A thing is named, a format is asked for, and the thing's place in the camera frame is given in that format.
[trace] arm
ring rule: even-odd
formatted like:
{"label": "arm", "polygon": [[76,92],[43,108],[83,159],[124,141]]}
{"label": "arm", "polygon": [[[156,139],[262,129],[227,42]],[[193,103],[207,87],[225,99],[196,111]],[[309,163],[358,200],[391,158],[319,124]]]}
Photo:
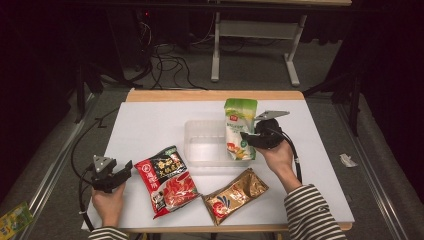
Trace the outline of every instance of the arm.
{"label": "arm", "polygon": [[297,179],[292,168],[293,153],[286,141],[273,149],[257,151],[288,194],[284,205],[292,239],[346,239],[318,189],[313,185],[303,186]]}
{"label": "arm", "polygon": [[124,205],[124,189],[125,183],[120,185],[113,193],[92,190],[93,205],[102,219],[102,227],[91,232],[89,239],[128,239],[125,233],[117,229]]}

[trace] wrist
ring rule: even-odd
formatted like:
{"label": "wrist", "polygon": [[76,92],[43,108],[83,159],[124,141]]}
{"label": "wrist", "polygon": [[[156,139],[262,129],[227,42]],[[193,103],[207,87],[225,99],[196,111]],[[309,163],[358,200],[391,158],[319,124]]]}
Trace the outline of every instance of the wrist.
{"label": "wrist", "polygon": [[102,220],[102,226],[103,227],[115,227],[117,228],[119,225],[119,219],[118,218],[105,218]]}
{"label": "wrist", "polygon": [[283,184],[287,194],[296,188],[302,186],[302,183],[297,179],[291,166],[284,166],[279,168],[275,174],[277,175],[280,182]]}

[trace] white table leg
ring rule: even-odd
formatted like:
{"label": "white table leg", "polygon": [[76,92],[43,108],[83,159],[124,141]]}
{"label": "white table leg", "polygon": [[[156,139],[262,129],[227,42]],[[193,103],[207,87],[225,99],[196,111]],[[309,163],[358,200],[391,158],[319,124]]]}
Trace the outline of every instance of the white table leg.
{"label": "white table leg", "polygon": [[302,15],[293,38],[291,52],[289,54],[284,54],[284,60],[286,62],[287,71],[289,72],[290,81],[293,87],[298,87],[300,85],[296,69],[294,68],[293,57],[296,53],[297,46],[299,45],[299,40],[302,36],[303,28],[305,27],[305,22],[306,15]]}
{"label": "white table leg", "polygon": [[212,57],[212,82],[219,81],[219,27],[220,27],[220,13],[215,13],[215,44]]}

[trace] small white object on floor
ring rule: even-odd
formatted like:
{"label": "small white object on floor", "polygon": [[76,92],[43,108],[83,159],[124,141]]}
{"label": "small white object on floor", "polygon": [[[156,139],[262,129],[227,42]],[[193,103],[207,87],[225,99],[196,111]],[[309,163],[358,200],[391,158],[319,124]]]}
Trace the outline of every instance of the small white object on floor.
{"label": "small white object on floor", "polygon": [[356,162],[354,162],[352,159],[350,159],[351,157],[346,155],[346,154],[341,154],[340,155],[340,160],[342,161],[342,163],[346,166],[346,167],[356,167],[358,166],[358,164]]}

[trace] red snack bag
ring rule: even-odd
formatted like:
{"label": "red snack bag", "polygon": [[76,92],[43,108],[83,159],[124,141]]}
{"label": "red snack bag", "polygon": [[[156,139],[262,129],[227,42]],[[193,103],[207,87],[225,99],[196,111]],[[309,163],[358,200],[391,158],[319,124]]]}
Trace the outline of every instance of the red snack bag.
{"label": "red snack bag", "polygon": [[176,146],[134,165],[150,193],[153,219],[183,207],[200,196]]}

